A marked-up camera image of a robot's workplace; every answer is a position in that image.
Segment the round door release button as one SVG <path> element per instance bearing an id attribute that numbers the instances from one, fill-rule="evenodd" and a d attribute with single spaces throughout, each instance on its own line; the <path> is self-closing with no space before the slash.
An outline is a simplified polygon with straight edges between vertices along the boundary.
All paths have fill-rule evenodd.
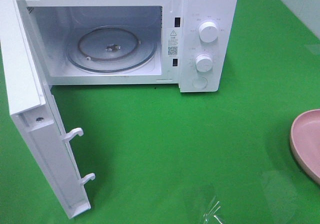
<path id="1" fill-rule="evenodd" d="M 192 83 L 193 83 L 192 85 L 194 88 L 203 89 L 207 86 L 208 81 L 205 77 L 198 77 L 198 78 L 193 79 Z"/>

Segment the white microwave knob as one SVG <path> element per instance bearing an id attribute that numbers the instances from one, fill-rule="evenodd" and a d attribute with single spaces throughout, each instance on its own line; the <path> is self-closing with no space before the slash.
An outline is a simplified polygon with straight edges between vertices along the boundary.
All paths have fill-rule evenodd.
<path id="1" fill-rule="evenodd" d="M 195 67 L 199 72 L 208 72 L 213 68 L 213 60 L 209 55 L 201 54 L 195 59 Z"/>
<path id="2" fill-rule="evenodd" d="M 205 43 L 211 43 L 218 37 L 218 27 L 213 21 L 205 21 L 198 28 L 199 38 Z"/>

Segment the white microwave door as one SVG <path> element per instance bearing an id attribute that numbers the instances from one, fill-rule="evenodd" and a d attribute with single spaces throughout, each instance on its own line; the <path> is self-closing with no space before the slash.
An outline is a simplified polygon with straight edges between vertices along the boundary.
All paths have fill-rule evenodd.
<path id="1" fill-rule="evenodd" d="M 69 218 L 90 209 L 85 184 L 95 174 L 81 177 L 70 141 L 82 136 L 75 128 L 66 132 L 54 96 L 40 68 L 30 15 L 23 0 L 0 0 L 0 44 L 9 114 Z"/>

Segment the pink round plate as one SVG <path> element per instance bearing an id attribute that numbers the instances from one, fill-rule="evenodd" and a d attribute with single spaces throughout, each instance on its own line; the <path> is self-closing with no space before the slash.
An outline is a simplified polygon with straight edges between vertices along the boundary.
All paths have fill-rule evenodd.
<path id="1" fill-rule="evenodd" d="M 320 183 L 320 152 L 319 152 L 319 109 L 300 114 L 290 129 L 290 146 L 292 153 L 306 174 L 317 184 Z"/>

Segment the white microwave oven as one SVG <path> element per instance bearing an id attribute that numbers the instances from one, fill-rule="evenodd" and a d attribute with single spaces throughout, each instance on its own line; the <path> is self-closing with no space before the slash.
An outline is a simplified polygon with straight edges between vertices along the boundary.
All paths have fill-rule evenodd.
<path id="1" fill-rule="evenodd" d="M 23 0 L 30 15 L 23 21 L 48 85 L 177 84 L 181 92 L 214 92 L 219 88 L 237 0 Z M 200 40 L 199 26 L 213 21 L 218 37 Z M 154 28 L 160 42 L 154 56 L 129 71 L 103 74 L 82 70 L 66 54 L 78 33 L 104 26 Z M 199 72 L 195 59 L 209 55 L 213 67 Z M 193 87 L 205 77 L 207 86 Z"/>

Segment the clear tape piece left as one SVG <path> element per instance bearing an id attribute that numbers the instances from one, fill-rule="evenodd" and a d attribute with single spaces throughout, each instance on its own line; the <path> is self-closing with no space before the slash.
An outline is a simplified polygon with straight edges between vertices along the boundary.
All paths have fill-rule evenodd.
<path id="1" fill-rule="evenodd" d="M 183 198 L 188 223 L 225 223 L 212 184 L 190 186 L 183 191 Z"/>

